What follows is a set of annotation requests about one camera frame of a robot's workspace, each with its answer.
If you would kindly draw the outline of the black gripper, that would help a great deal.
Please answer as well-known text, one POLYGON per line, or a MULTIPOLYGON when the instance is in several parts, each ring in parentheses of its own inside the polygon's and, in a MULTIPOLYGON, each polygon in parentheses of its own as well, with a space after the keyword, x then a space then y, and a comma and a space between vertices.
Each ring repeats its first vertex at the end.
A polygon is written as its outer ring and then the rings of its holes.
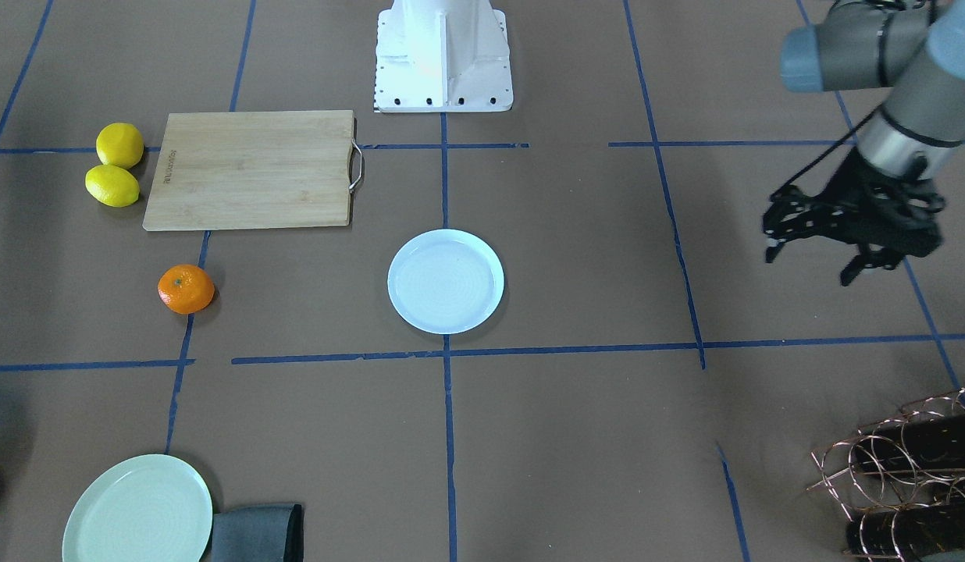
POLYGON ((936 216, 946 207, 935 183, 922 177, 928 163, 918 151, 905 171, 892 177, 854 148, 817 195, 792 182, 782 185, 762 215, 765 263, 772 264, 790 241, 833 239, 857 246, 857 256, 839 274, 840 285, 850 286, 865 271, 896 269, 897 256, 928 256, 942 246, 936 216))

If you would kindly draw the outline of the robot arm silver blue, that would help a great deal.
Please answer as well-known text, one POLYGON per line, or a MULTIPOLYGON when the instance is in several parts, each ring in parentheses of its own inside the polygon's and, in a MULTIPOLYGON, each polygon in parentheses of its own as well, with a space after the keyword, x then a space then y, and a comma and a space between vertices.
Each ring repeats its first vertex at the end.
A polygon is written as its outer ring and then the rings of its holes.
POLYGON ((780 78, 799 93, 888 95, 846 133, 855 146, 821 192, 789 180, 772 193, 765 260, 811 237, 853 245, 839 275, 848 286, 942 246, 935 176, 965 142, 965 1, 836 1, 821 24, 785 37, 780 78))

